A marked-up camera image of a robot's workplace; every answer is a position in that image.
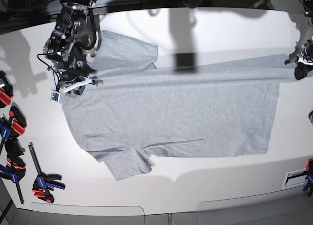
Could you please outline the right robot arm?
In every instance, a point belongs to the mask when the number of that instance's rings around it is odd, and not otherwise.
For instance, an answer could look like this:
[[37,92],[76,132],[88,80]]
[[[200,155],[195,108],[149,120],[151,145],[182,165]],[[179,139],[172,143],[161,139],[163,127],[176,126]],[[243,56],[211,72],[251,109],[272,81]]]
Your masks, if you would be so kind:
[[50,99],[60,102],[66,94],[81,95],[88,84],[99,85],[83,53],[94,49],[99,35],[93,6],[97,0],[60,0],[62,9],[56,25],[37,58],[45,57],[51,73],[53,89]]

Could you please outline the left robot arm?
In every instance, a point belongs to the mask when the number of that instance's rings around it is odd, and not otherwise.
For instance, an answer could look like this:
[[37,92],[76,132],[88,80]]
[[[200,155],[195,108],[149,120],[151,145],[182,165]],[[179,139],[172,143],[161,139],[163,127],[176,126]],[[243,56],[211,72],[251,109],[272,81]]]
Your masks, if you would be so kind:
[[[298,0],[303,7],[303,14],[308,18],[309,28],[313,28],[313,0]],[[293,54],[285,61],[285,65],[294,63],[294,77],[302,80],[313,71],[313,37],[299,40]]]

